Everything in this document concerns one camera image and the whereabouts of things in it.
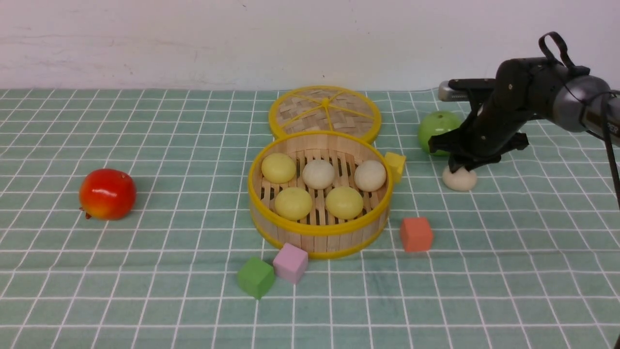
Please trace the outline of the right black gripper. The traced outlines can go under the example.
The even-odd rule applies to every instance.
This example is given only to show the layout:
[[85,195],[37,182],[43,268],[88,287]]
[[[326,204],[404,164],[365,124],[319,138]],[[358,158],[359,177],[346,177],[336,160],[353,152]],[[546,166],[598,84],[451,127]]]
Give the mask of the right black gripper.
[[428,141],[430,152],[448,152],[448,170],[455,173],[498,163],[502,155],[529,146],[522,126],[529,121],[526,110],[507,111],[492,104],[473,110],[456,129],[435,135]]

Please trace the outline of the right robot arm black grey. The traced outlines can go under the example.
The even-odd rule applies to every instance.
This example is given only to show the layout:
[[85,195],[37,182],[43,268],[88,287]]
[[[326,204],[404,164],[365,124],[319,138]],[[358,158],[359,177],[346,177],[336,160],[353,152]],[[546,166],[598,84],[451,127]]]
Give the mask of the right robot arm black grey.
[[494,78],[443,82],[440,98],[469,101],[471,112],[458,128],[430,137],[430,152],[447,152],[451,172],[472,171],[525,149],[529,141],[520,130],[534,120],[601,140],[607,134],[618,146],[619,97],[585,67],[576,72],[546,58],[514,58],[503,62]]

